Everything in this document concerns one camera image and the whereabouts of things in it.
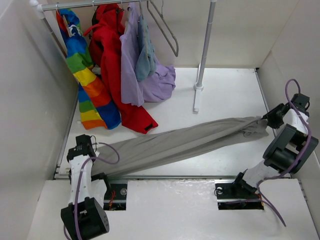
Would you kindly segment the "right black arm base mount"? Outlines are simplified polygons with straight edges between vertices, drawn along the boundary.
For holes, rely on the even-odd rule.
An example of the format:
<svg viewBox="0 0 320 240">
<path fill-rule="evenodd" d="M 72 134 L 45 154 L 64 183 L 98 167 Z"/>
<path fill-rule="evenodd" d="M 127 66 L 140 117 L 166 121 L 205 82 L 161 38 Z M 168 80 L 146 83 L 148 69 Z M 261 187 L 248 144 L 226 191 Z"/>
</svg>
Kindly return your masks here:
<svg viewBox="0 0 320 240">
<path fill-rule="evenodd" d="M 216 183 L 214 194 L 219 210 L 264 210 L 261 196 L 231 182 Z"/>
</svg>

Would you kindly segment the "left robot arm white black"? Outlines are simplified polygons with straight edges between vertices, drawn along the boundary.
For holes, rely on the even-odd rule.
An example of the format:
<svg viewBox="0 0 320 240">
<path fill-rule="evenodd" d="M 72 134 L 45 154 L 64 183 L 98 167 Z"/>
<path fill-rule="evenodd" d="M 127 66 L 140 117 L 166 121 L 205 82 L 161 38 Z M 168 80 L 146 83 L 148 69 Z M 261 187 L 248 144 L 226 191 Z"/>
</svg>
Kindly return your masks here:
<svg viewBox="0 0 320 240">
<path fill-rule="evenodd" d="M 104 199 L 111 195 L 112 186 L 104 173 L 92 175 L 97 157 L 91 137 L 83 134 L 75 141 L 76 146 L 68 150 L 66 157 L 70 164 L 70 197 L 60 217 L 68 240 L 91 240 L 110 231 Z"/>
</svg>

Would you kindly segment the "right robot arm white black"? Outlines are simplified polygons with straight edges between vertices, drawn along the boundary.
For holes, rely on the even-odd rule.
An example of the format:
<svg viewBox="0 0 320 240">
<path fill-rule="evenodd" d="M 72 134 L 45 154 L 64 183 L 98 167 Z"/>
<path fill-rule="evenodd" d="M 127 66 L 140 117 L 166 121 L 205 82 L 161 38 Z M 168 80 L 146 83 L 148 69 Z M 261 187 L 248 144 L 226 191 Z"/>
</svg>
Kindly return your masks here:
<svg viewBox="0 0 320 240">
<path fill-rule="evenodd" d="M 281 129 L 263 154 L 263 161 L 254 168 L 240 172 L 231 184 L 230 192 L 234 198 L 247 198 L 257 191 L 257 183 L 264 178 L 271 178 L 286 171 L 302 154 L 295 166 L 289 171 L 297 173 L 307 161 L 311 153 L 319 144 L 319 140 L 313 136 L 308 140 L 310 131 L 303 124 L 308 121 L 308 108 L 310 98 L 302 93 L 296 93 L 291 103 L 297 111 L 292 109 L 289 103 L 279 104 L 266 113 L 262 119 L 267 120 L 267 125 L 272 129 Z"/>
</svg>

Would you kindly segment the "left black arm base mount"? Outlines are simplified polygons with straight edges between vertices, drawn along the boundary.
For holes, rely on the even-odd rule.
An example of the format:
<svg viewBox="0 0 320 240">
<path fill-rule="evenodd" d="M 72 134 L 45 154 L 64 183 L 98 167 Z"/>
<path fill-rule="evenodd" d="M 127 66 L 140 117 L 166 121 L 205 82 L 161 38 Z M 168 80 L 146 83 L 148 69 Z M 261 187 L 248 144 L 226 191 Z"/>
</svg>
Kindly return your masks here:
<svg viewBox="0 0 320 240">
<path fill-rule="evenodd" d="M 103 209 L 105 211 L 125 211 L 127 208 L 127 183 L 112 183 L 111 190 L 104 195 Z"/>
</svg>

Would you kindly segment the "grey trousers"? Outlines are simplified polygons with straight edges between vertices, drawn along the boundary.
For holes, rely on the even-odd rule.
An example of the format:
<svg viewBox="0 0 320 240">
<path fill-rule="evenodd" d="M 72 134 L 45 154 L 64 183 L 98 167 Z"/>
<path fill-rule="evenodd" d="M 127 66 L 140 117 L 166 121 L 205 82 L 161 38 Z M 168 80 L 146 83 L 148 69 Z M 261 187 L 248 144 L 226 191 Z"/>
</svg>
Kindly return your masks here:
<svg viewBox="0 0 320 240">
<path fill-rule="evenodd" d="M 107 164 L 97 160 L 92 174 L 123 176 L 196 156 L 240 143 L 267 137 L 267 121 L 261 117 L 225 118 L 181 129 L 115 142 L 98 148 L 99 157 L 119 163 Z"/>
</svg>

